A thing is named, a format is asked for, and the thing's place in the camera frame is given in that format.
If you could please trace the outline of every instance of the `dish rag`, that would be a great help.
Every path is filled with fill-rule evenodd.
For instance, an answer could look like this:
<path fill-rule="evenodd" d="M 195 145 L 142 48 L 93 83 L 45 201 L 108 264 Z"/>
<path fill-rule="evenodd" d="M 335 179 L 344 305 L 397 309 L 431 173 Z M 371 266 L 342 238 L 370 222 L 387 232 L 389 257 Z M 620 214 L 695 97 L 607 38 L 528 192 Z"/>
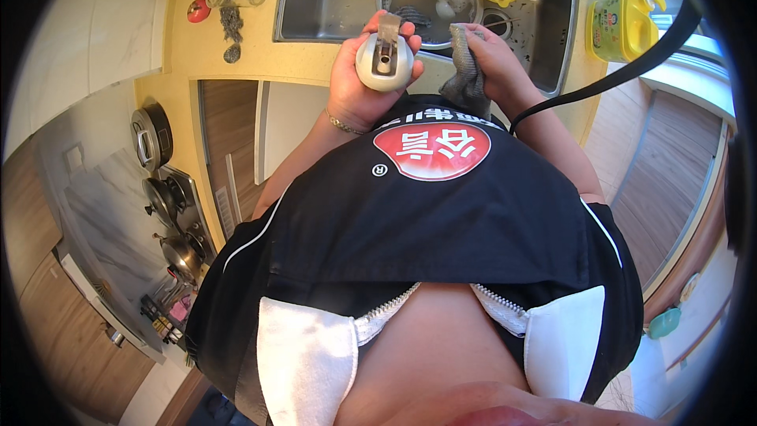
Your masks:
<path fill-rule="evenodd" d="M 449 26 L 449 32 L 452 34 L 452 63 L 457 72 L 441 85 L 439 94 L 472 116 L 491 120 L 491 99 L 484 94 L 484 73 L 475 55 L 468 49 L 466 28 L 453 23 Z M 484 38 L 481 32 L 473 33 Z"/>

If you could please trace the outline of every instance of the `woman's left hand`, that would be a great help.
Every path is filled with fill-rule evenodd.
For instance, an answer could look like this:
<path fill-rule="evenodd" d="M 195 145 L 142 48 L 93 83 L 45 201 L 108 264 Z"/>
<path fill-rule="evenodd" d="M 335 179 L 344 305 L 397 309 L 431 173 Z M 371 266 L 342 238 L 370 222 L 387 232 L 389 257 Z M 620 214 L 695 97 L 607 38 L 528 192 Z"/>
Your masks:
<path fill-rule="evenodd" d="M 407 85 L 389 92 L 379 92 L 368 88 L 357 77 L 357 71 L 355 71 L 357 50 L 371 33 L 378 31 L 378 18 L 385 13 L 387 13 L 386 10 L 379 10 L 365 25 L 359 37 L 345 40 L 332 66 L 326 109 L 329 114 L 357 131 L 369 131 L 373 124 L 400 98 L 407 86 L 410 86 L 423 73 L 423 63 L 415 60 L 412 63 L 412 74 Z M 400 27 L 400 34 L 410 45 L 412 54 L 416 54 L 421 48 L 421 37 L 413 34 L 415 30 L 416 27 L 411 22 L 405 22 Z"/>

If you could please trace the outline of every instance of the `gold bracelet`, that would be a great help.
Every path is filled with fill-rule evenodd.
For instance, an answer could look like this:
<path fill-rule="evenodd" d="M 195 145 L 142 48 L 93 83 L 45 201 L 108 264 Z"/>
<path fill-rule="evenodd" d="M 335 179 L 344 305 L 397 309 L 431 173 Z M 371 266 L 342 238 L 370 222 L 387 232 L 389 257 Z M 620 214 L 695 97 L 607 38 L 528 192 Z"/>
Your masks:
<path fill-rule="evenodd" d="M 338 128 L 339 130 L 345 131 L 345 132 L 350 133 L 350 134 L 365 135 L 365 132 L 361 132 L 361 131 L 355 130 L 354 128 L 350 127 L 349 125 L 347 125 L 347 124 L 345 124 L 343 122 L 340 122 L 338 118 L 336 118 L 336 117 L 334 117 L 334 116 L 332 116 L 331 114 L 328 113 L 328 109 L 323 109 L 323 111 L 326 112 L 326 115 L 328 116 L 328 120 L 330 120 L 331 123 L 334 124 L 334 126 L 336 128 Z"/>

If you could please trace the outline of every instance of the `black power cord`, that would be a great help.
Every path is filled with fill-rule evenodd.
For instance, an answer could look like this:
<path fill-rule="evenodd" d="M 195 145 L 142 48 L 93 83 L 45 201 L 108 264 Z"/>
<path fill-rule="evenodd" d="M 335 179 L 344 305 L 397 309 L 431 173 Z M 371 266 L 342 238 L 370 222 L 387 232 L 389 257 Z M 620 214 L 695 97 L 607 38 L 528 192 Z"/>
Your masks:
<path fill-rule="evenodd" d="M 510 135 L 515 134 L 516 126 L 526 117 L 533 116 L 535 113 L 541 112 L 544 109 L 550 109 L 552 107 L 562 106 L 563 104 L 570 104 L 577 100 L 586 99 L 587 97 L 596 96 L 599 93 L 612 89 L 615 86 L 619 86 L 633 78 L 637 78 L 645 72 L 661 65 L 671 54 L 678 51 L 683 44 L 686 43 L 686 40 L 688 40 L 691 34 L 694 33 L 694 30 L 696 30 L 696 27 L 701 20 L 702 14 L 694 8 L 691 1 L 684 0 L 681 5 L 681 11 L 678 13 L 678 16 L 675 18 L 675 21 L 670 26 L 667 33 L 662 35 L 662 38 L 660 38 L 653 47 L 649 48 L 647 52 L 639 56 L 636 60 L 623 66 L 618 71 L 605 76 L 595 83 L 589 84 L 585 88 L 545 100 L 543 103 L 538 103 L 531 109 L 526 109 L 519 113 L 510 123 Z"/>

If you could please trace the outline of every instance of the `countertop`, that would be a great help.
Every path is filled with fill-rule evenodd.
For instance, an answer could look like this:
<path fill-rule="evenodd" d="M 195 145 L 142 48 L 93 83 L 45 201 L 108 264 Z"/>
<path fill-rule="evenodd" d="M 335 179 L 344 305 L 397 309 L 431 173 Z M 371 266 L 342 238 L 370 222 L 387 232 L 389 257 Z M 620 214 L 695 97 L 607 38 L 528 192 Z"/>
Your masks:
<path fill-rule="evenodd" d="M 135 80 L 137 104 L 154 100 L 166 110 L 173 133 L 171 165 L 192 175 L 211 236 L 217 247 L 224 237 L 215 210 L 210 178 L 205 165 L 196 81 L 200 79 L 256 79 L 328 86 L 331 65 L 339 49 L 334 43 L 274 43 L 273 31 L 279 0 L 266 0 L 254 8 L 241 8 L 241 59 L 230 65 L 223 52 L 231 44 L 223 41 L 218 12 L 193 24 L 186 10 L 194 0 L 169 0 L 164 28 L 163 72 Z M 607 64 L 589 57 L 584 50 L 587 7 L 594 0 L 578 0 L 574 42 L 563 93 L 600 79 Z M 450 61 L 420 57 L 423 76 L 410 93 L 436 93 L 454 73 Z M 558 116 L 583 145 L 588 138 L 599 96 L 556 109 Z"/>

